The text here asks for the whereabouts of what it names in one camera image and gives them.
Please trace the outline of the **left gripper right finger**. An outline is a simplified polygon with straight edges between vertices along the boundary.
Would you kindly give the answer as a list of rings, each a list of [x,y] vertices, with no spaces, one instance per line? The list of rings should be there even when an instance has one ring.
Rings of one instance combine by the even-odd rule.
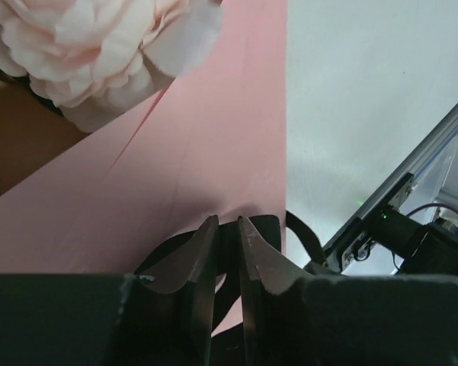
[[[238,220],[248,365],[458,365],[458,278],[313,275]]]

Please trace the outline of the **pink wrapping paper sheet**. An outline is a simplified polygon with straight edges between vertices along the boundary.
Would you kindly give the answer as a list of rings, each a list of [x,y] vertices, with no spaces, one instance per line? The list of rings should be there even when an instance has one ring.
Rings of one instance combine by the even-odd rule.
[[[285,1],[226,1],[207,62],[0,197],[0,273],[127,273],[209,215],[286,210]]]

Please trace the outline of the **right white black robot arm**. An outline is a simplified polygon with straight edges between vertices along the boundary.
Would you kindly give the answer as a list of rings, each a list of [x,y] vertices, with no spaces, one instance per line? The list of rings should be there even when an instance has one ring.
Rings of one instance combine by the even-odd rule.
[[[458,277],[458,234],[439,223],[422,225],[387,206],[370,222],[368,233],[403,259],[399,275]]]

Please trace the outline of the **black ribbon gold lettering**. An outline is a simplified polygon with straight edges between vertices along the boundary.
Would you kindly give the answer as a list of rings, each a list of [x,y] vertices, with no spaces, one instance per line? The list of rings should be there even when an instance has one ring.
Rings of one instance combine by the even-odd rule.
[[[136,365],[314,365],[304,323],[307,273],[281,252],[273,215],[167,239],[137,268]]]

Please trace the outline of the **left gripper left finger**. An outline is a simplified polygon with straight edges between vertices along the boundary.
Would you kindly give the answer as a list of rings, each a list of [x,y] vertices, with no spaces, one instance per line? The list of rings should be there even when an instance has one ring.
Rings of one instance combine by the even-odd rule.
[[[0,365],[206,365],[219,221],[140,275],[0,274]]]

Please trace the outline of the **pale pink fake flower stem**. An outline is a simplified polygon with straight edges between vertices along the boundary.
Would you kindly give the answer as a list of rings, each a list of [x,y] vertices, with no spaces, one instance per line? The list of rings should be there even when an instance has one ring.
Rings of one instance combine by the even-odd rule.
[[[200,67],[218,1],[0,1],[0,80],[92,133]]]

